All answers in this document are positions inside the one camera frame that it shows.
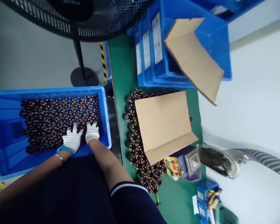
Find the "fan grille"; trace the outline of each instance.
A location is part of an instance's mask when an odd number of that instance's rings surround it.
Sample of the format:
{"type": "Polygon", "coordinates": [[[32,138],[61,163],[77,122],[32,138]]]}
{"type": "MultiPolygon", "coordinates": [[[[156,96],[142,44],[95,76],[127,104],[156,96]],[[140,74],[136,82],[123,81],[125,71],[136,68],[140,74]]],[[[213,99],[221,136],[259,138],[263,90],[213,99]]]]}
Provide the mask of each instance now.
{"type": "Polygon", "coordinates": [[[46,0],[1,0],[34,24],[59,36],[83,42],[112,39],[137,22],[152,0],[97,0],[94,13],[84,22],[73,23],[46,0]]]}

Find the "gloved hand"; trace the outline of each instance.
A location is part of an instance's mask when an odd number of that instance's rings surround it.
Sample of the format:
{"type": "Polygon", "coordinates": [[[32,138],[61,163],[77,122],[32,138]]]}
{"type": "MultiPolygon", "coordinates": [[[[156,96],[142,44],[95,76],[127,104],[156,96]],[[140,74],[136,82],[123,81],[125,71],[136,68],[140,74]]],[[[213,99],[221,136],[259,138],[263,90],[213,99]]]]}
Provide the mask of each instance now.
{"type": "Polygon", "coordinates": [[[79,133],[77,133],[77,123],[74,123],[72,130],[71,128],[68,128],[66,131],[66,135],[62,136],[63,145],[72,148],[74,150],[74,153],[76,153],[81,143],[81,135],[83,134],[83,131],[84,130],[81,129],[79,133]]]}
{"type": "Polygon", "coordinates": [[[85,135],[86,143],[88,144],[90,140],[97,139],[99,140],[100,134],[99,134],[99,127],[96,126],[97,122],[96,120],[91,125],[90,122],[87,122],[87,131],[85,135]]]}

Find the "blue wristband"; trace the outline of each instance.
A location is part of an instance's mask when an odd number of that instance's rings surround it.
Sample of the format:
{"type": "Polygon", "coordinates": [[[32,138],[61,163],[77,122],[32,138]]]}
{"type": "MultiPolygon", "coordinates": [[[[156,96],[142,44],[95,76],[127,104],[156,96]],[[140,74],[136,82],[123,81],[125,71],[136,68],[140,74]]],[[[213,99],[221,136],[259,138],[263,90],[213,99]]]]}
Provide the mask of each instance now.
{"type": "Polygon", "coordinates": [[[65,145],[60,146],[57,149],[57,152],[59,152],[60,150],[66,150],[67,152],[69,152],[69,154],[71,154],[71,156],[74,154],[74,152],[69,147],[66,147],[65,145]]]}

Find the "person's right hand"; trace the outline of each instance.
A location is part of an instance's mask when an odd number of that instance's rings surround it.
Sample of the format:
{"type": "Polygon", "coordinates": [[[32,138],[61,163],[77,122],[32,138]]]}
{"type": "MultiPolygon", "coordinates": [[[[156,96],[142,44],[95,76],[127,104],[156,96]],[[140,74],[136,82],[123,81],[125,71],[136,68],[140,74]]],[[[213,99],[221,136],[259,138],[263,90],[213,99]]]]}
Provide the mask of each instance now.
{"type": "Polygon", "coordinates": [[[91,125],[90,122],[87,122],[87,131],[85,135],[86,143],[88,144],[90,140],[97,139],[99,140],[100,134],[99,134],[99,127],[96,126],[97,122],[96,120],[91,125]]]}

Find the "gray hose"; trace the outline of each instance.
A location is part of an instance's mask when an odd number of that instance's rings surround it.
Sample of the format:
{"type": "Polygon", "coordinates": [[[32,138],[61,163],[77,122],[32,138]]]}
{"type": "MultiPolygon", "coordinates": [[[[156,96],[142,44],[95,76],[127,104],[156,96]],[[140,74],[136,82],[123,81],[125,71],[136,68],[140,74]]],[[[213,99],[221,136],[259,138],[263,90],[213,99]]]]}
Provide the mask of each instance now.
{"type": "Polygon", "coordinates": [[[280,175],[280,159],[255,149],[235,149],[244,153],[250,160],[256,161],[280,175]]]}

